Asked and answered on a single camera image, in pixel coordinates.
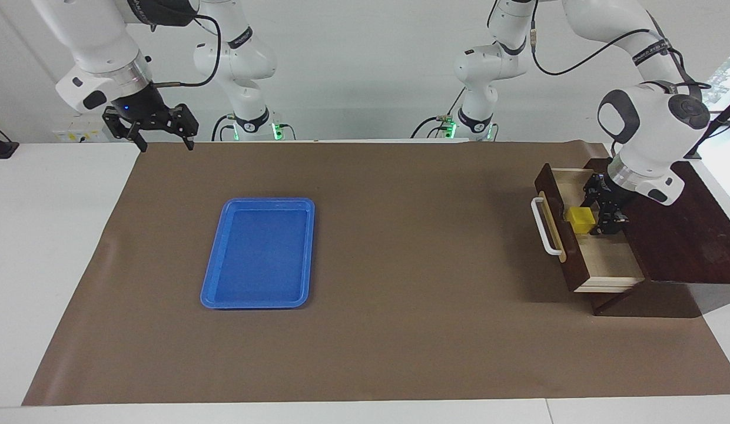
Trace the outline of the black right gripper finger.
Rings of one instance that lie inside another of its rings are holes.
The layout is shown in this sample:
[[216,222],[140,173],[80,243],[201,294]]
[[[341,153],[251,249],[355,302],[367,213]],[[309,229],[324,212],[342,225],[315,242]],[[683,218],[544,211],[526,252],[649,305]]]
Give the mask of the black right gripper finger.
[[180,137],[188,151],[194,150],[194,139],[198,134],[199,123],[187,105],[178,104],[173,108],[166,105],[162,129],[169,134]]
[[115,139],[126,140],[134,143],[141,153],[147,152],[148,144],[146,140],[144,140],[144,137],[141,136],[141,119],[128,121],[123,118],[112,105],[107,105],[107,107],[104,108],[102,118]]

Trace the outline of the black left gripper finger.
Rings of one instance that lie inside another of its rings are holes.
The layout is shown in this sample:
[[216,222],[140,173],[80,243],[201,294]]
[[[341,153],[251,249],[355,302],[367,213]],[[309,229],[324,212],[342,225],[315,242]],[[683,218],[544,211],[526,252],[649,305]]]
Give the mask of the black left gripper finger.
[[583,186],[584,199],[582,207],[591,207],[599,201],[601,197],[601,185],[603,182],[602,173],[592,174]]
[[615,203],[601,203],[599,205],[596,234],[618,234],[629,223],[629,217],[621,207]]

